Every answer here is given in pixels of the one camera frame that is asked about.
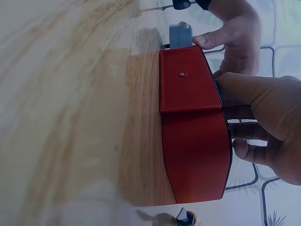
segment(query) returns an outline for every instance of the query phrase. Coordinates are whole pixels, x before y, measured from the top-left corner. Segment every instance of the hand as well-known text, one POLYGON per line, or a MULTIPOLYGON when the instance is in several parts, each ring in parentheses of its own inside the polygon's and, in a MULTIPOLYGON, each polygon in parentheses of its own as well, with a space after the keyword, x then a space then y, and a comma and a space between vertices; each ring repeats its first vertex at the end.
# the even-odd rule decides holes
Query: hand
POLYGON ((246 105, 224 103, 227 119, 258 122, 230 124, 236 155, 271 167, 282 180, 301 185, 301 81, 295 77, 250 77, 226 73, 217 80, 224 94, 246 105), (245 139, 267 141, 266 147, 245 139))
POLYGON ((246 1, 234 1, 235 3, 213 0, 209 10, 223 20, 223 27, 192 38, 192 41, 203 49, 225 45, 224 59, 220 69, 214 73, 215 78, 226 72, 254 76, 259 70, 261 42, 259 17, 246 1))

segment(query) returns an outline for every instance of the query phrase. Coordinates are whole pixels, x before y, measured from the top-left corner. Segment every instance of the red metal case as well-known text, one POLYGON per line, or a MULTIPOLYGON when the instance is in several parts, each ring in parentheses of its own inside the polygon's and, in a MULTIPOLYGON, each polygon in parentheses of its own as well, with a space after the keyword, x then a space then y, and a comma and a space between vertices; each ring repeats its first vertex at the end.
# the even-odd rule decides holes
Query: red metal case
POLYGON ((232 145, 222 102, 198 46, 160 52, 166 172, 177 203, 222 198, 232 145))

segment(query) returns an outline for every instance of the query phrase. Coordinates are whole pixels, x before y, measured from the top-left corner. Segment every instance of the red box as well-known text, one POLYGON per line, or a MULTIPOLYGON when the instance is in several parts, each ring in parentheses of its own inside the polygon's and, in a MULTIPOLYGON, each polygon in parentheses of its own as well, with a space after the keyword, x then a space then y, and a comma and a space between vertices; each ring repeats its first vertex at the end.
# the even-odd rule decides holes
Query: red box
POLYGON ((176 202, 221 199, 232 142, 203 51, 160 51, 160 76, 163 157, 176 202))

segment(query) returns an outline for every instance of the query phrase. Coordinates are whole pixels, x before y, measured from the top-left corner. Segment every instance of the wooden board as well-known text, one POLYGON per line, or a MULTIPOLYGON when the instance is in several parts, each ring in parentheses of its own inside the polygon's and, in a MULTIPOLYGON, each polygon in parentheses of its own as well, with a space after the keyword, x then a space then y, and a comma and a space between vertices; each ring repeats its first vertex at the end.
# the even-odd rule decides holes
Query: wooden board
POLYGON ((0 225, 127 225, 174 203, 156 1, 0 3, 0 225))

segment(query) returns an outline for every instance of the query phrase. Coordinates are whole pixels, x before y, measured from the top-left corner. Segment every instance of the black strap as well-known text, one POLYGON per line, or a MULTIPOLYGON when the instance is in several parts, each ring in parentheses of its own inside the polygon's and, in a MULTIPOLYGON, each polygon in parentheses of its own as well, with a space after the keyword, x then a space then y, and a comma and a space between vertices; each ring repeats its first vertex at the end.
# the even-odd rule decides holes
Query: black strap
POLYGON ((211 3, 211 0, 195 0, 196 3, 201 6, 203 10, 208 10, 209 4, 211 3))

